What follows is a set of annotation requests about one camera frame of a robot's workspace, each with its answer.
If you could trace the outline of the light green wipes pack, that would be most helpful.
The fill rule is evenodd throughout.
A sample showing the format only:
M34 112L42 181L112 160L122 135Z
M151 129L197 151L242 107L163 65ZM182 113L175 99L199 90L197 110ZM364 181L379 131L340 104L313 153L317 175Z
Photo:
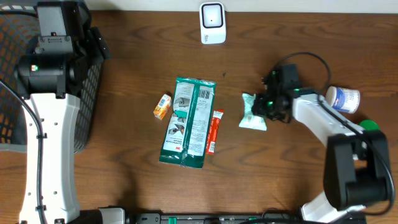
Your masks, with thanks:
M254 100L256 96L243 93L242 98L244 101L244 116L239 123L239 127L259 131L267 131L267 125L264 118L260 116L255 116L252 112L252 106L254 105Z

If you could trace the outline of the red stick packet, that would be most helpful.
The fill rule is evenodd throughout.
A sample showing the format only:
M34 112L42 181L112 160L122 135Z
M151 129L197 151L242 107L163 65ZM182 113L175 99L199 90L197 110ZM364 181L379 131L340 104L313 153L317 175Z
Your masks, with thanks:
M210 130L208 133L206 141L206 154L215 153L216 138L218 135L218 130L221 122L221 118L224 114L224 110L214 110L213 116L211 118Z

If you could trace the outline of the white blue label tub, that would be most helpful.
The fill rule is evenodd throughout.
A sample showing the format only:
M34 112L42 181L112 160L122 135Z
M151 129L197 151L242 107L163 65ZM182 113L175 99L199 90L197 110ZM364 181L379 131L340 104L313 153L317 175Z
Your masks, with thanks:
M359 90L331 86L326 92L325 99L333 109L353 114L359 108L361 95Z

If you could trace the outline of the green 3M glove package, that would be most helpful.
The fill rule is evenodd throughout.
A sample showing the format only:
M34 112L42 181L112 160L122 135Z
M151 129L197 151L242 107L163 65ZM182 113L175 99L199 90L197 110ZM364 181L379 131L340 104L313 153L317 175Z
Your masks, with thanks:
M176 79L172 116L159 161L201 169L213 113L216 83L194 78Z

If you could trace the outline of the green lid jar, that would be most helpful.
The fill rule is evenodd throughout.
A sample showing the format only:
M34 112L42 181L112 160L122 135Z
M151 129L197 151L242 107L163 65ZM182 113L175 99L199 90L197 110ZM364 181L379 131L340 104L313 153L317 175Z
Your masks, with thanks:
M371 119L365 119L359 125L367 131L380 130L379 125Z

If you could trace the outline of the orange small box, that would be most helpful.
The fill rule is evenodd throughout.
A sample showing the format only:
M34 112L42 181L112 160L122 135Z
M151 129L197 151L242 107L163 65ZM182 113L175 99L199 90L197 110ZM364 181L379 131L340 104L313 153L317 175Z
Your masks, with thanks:
M161 99L159 100L157 106L154 109L154 116L160 120L163 120L164 116L167 114L170 106L171 106L172 98L167 95L163 94Z

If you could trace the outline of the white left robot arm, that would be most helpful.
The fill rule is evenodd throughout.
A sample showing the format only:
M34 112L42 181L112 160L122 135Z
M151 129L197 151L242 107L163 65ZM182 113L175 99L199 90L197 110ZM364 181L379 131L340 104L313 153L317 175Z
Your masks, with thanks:
M74 155L91 128L101 68L110 52L83 1L40 1L35 48L16 65L27 131L21 223L80 219Z

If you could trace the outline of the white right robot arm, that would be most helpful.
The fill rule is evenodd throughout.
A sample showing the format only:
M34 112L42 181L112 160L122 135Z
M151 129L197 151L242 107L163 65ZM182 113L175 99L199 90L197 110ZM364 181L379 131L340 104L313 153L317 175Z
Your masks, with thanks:
M389 211L396 191L386 136L365 130L333 109L324 96L304 88L294 64L276 65L264 77L266 91L255 97L252 113L306 126L326 147L323 192L300 209L307 223L339 223L378 202Z

